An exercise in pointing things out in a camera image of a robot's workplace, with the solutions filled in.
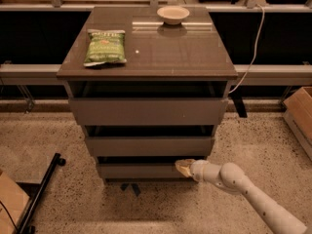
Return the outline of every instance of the terrazzo floor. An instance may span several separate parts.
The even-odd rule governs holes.
[[[312,162],[280,110],[228,107],[217,129],[212,163],[234,162],[255,185],[305,224],[312,223]],[[0,168],[15,181],[40,182],[54,154],[57,167],[33,218],[36,233],[271,233],[243,196],[205,183],[103,183],[66,102],[0,103]]]

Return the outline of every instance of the drawer front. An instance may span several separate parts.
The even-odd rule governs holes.
[[[185,178],[174,165],[97,165],[97,172],[106,178]]]
[[[227,99],[74,98],[69,104],[79,125],[217,125]]]
[[[214,137],[86,137],[92,156],[209,156]]]

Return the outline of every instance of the open drawer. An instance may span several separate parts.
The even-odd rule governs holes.
[[[98,157],[97,172],[102,178],[185,178],[175,166],[176,160],[185,158],[189,157]]]

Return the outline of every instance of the dresser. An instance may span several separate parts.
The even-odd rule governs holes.
[[[166,25],[151,7],[94,7],[64,60],[71,111],[103,179],[182,178],[207,158],[237,73],[208,11]],[[127,63],[83,65],[88,29],[125,30]]]

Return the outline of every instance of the cardboard box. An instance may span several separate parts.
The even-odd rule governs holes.
[[[0,200],[5,205],[16,225],[19,224],[29,201],[28,195],[2,170],[0,170]],[[0,233],[15,233],[7,212],[0,205]]]
[[[284,103],[284,119],[312,160],[312,87],[300,88]]]

